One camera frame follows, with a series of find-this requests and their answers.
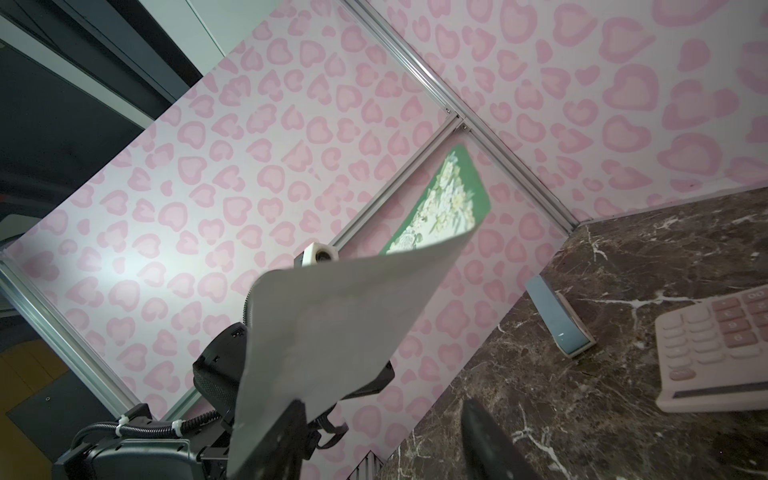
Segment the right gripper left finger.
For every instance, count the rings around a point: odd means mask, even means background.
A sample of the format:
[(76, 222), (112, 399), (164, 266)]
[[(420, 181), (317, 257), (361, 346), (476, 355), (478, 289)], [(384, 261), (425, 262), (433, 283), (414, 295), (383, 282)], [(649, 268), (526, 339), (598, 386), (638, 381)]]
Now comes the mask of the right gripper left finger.
[(308, 435), (306, 409), (293, 400), (246, 457), (240, 479), (299, 479)]

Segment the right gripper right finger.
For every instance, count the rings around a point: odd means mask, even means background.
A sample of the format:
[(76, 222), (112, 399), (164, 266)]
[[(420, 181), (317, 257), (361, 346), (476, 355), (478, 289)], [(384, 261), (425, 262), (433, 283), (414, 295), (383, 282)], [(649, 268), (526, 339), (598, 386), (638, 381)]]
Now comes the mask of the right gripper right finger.
[(461, 440), (467, 479), (540, 479), (490, 413), (474, 398), (467, 399), (462, 406)]

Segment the green bordered floral letter card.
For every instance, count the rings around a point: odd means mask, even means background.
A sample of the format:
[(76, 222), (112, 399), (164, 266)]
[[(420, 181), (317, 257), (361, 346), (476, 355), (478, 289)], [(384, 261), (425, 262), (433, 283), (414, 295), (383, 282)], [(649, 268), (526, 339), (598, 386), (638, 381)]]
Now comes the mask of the green bordered floral letter card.
[(490, 210), (463, 145), (453, 147), (414, 209), (376, 256), (274, 270), (247, 298), (248, 325), (310, 328), (355, 359), (345, 381), (379, 372), (417, 322)]

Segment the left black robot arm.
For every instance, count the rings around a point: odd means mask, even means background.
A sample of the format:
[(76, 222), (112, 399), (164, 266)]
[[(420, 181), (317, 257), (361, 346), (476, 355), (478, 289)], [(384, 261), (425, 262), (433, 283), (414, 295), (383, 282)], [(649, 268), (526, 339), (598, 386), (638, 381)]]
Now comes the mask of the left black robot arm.
[(192, 365), (195, 406), (155, 418), (141, 403), (82, 427), (55, 461), (55, 479), (300, 479), (307, 461), (344, 440), (331, 420), (342, 400), (376, 396), (394, 380), (391, 362), (345, 381), (355, 359), (310, 328), (235, 323)]

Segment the grey blue stapler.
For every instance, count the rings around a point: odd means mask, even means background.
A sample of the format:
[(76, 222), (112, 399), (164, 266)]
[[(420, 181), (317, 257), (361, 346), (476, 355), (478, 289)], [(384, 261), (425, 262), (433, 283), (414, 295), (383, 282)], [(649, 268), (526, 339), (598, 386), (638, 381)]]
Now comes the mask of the grey blue stapler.
[(577, 357), (597, 344), (571, 304), (546, 279), (537, 275), (525, 286), (539, 316), (565, 356)]

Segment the pink calculator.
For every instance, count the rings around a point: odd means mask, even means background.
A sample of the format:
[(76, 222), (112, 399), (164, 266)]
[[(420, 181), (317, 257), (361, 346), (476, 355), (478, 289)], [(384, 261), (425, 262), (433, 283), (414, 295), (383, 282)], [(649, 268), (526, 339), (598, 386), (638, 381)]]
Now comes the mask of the pink calculator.
[(767, 408), (767, 287), (706, 299), (655, 320), (668, 413)]

